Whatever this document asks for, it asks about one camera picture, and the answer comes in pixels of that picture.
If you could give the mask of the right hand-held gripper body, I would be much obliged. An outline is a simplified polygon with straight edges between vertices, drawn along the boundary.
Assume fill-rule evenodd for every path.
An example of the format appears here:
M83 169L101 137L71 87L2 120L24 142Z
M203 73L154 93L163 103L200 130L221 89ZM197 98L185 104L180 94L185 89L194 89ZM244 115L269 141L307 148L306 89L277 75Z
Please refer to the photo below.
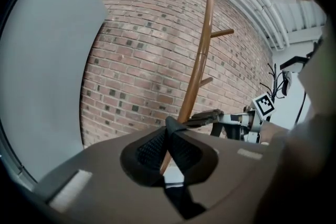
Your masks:
M275 111L272 99L268 95L260 95L242 113L219 113L211 135L219 137L224 130L228 139L258 144L263 122Z

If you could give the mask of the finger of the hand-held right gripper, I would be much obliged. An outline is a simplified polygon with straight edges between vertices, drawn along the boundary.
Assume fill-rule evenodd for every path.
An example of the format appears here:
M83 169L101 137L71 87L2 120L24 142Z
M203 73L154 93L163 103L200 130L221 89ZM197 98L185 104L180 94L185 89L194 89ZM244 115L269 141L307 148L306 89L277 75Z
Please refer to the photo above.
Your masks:
M198 128L208 124L217 123L222 115L224 115L224 112L219 109L195 113L188 120L188 126L191 128Z

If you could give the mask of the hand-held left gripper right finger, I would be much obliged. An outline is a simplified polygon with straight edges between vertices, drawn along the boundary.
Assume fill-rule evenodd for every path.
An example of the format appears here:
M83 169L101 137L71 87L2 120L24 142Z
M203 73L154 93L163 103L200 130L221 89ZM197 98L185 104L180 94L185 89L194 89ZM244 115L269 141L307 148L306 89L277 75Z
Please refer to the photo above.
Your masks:
M279 164L286 133L269 145L184 131L183 139L197 148L188 155L193 165L185 184L204 211L185 224L253 224L260 200Z

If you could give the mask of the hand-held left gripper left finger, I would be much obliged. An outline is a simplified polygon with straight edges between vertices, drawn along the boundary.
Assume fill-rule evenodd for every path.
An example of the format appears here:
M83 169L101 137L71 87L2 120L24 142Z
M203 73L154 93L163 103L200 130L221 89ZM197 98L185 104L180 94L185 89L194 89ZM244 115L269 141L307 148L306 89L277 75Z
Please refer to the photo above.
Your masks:
M145 187L122 169L120 155L131 142L151 132L149 128L89 146L45 175L34 194L45 202L78 170L91 177L62 214L84 224L180 224L184 221L162 187Z

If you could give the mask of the black bag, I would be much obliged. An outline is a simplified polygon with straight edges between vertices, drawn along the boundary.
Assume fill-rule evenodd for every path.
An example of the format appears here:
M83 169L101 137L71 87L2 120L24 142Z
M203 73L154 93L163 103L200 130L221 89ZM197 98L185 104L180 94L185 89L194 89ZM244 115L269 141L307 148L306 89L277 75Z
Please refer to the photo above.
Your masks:
M184 219L205 212L195 203L189 186L205 182L218 164L216 151L207 144L185 134L187 126L167 117L165 126L130 143L121 152L124 172L137 184L162 187L172 205ZM168 187L160 173L165 154L169 153L184 176L180 187Z

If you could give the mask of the wooden coat rack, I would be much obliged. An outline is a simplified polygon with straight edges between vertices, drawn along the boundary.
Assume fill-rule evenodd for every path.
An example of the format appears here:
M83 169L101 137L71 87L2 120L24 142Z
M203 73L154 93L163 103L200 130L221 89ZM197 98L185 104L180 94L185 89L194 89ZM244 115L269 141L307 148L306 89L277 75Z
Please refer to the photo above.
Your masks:
M212 32L213 10L214 0L206 0L204 22L199 40L198 51L196 54L190 81L188 83L187 91L179 112L179 116L177 118L180 123L185 123L190 119L199 88L213 81L211 77L206 79L202 78L206 66L211 39L234 33L233 29Z

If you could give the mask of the person's right forearm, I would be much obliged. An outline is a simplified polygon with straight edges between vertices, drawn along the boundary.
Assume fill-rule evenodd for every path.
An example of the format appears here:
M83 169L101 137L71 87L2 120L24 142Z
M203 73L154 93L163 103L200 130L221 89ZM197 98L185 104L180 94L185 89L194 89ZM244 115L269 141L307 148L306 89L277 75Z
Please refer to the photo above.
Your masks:
M289 129L264 121L259 132L260 144L269 145L274 139L286 137L289 131Z

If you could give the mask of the black monitor screen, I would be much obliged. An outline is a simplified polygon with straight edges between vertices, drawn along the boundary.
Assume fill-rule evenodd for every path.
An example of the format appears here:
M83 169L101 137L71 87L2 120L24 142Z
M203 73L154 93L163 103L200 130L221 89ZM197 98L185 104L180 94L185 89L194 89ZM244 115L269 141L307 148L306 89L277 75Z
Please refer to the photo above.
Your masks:
M300 73L309 61L307 57L294 56L280 65L280 70L285 72Z

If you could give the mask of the beige shirt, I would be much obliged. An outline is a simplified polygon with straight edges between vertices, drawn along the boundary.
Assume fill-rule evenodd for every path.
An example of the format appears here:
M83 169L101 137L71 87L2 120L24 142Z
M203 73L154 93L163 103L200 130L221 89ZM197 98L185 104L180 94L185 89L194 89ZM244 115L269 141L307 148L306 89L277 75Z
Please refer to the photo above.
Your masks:
M299 73L313 116L288 133L254 224L336 224L336 3L317 2L325 35Z

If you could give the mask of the grey metal cabinet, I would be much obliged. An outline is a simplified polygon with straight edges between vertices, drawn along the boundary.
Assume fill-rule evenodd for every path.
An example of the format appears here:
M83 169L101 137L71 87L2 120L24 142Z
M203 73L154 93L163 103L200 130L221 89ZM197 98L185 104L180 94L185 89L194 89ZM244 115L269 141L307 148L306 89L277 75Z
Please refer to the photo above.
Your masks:
M34 181L83 149L79 103L102 0L10 0L0 33L0 127Z

